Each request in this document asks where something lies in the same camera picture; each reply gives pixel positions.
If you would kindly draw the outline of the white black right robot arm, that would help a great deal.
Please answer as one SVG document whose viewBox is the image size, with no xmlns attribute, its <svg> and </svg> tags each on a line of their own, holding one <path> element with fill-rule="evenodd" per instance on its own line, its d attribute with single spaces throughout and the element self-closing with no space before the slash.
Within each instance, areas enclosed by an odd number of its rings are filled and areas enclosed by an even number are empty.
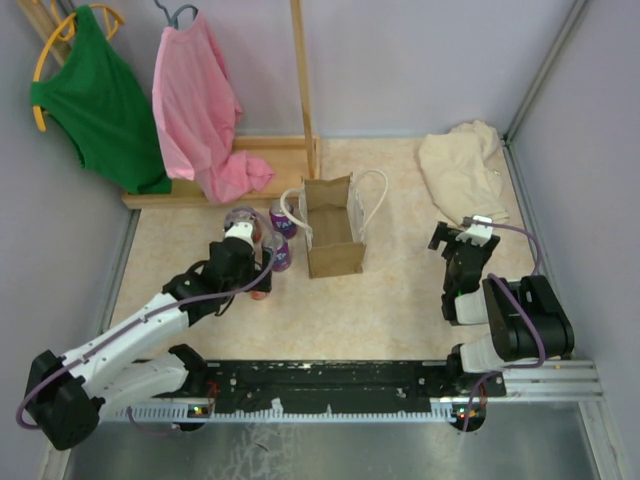
<svg viewBox="0 0 640 480">
<path fill-rule="evenodd" d="M 573 327 L 538 264 L 519 280 L 484 272 L 500 242 L 496 228 L 536 240 L 526 230 L 474 216 L 464 218 L 461 228 L 440 221 L 428 245 L 444 247 L 444 319 L 453 326 L 489 328 L 480 339 L 454 346 L 447 357 L 448 387 L 461 396 L 481 394 L 492 374 L 538 368 L 571 355 L 575 346 Z"/>
</svg>

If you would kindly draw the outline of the purple soda can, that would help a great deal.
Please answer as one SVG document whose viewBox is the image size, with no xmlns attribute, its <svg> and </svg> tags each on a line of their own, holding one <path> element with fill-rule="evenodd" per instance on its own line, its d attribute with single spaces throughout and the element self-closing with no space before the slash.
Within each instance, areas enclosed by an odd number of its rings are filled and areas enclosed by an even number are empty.
<svg viewBox="0 0 640 480">
<path fill-rule="evenodd" d="M 274 236 L 265 235 L 261 242 L 263 251 L 271 255 L 273 259 L 272 270 L 274 272 L 283 272 L 287 270 L 292 263 L 289 244 L 284 235 L 276 232 Z"/>
<path fill-rule="evenodd" d="M 224 231 L 228 231 L 235 224 L 240 222 L 250 223 L 252 227 L 255 226 L 255 217 L 253 210 L 248 206 L 239 206 L 230 210 L 224 219 Z"/>
<path fill-rule="evenodd" d="M 293 216 L 294 207 L 287 200 L 284 201 L 284 205 L 285 208 L 282 209 L 280 201 L 274 201 L 269 208 L 269 216 L 274 229 L 281 233 L 286 239 L 291 239 L 297 233 L 297 225 L 285 215 L 285 211 L 288 211 L 289 215 Z"/>
</svg>

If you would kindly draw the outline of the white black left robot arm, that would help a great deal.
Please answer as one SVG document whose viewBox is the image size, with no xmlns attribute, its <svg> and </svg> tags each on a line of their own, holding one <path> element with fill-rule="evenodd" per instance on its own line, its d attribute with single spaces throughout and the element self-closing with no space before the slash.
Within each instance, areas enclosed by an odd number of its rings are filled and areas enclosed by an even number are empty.
<svg viewBox="0 0 640 480">
<path fill-rule="evenodd" d="M 17 423 L 41 431 L 64 451 L 126 407 L 169 393 L 201 394 L 208 366 L 193 348 L 179 344 L 150 361 L 141 354 L 209 315 L 224 314 L 240 293 L 270 292 L 273 264 L 272 253 L 256 249 L 251 240 L 211 242 L 208 259 L 174 276 L 128 319 L 62 355 L 38 355 Z"/>
</svg>

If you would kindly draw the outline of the brown canvas bag white handles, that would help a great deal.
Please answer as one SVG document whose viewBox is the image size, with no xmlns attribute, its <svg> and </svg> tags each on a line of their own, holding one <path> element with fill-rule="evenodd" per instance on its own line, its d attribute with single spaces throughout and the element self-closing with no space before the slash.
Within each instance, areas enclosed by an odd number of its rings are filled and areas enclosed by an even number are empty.
<svg viewBox="0 0 640 480">
<path fill-rule="evenodd" d="M 368 175 L 378 175 L 383 190 L 376 205 L 366 211 L 358 185 Z M 369 169 L 332 180 L 305 179 L 299 188 L 285 190 L 279 206 L 285 217 L 304 232 L 311 279 L 363 272 L 366 231 L 384 202 L 389 180 L 383 171 Z"/>
</svg>

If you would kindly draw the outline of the red soda can front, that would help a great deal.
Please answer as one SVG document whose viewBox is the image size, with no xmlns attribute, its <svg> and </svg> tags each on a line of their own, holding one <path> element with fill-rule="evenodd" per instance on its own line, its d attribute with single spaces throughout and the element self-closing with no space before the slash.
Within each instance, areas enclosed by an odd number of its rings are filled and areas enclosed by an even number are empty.
<svg viewBox="0 0 640 480">
<path fill-rule="evenodd" d="M 261 222 L 258 219 L 252 219 L 252 241 L 255 245 L 259 245 L 263 236 Z"/>
</svg>

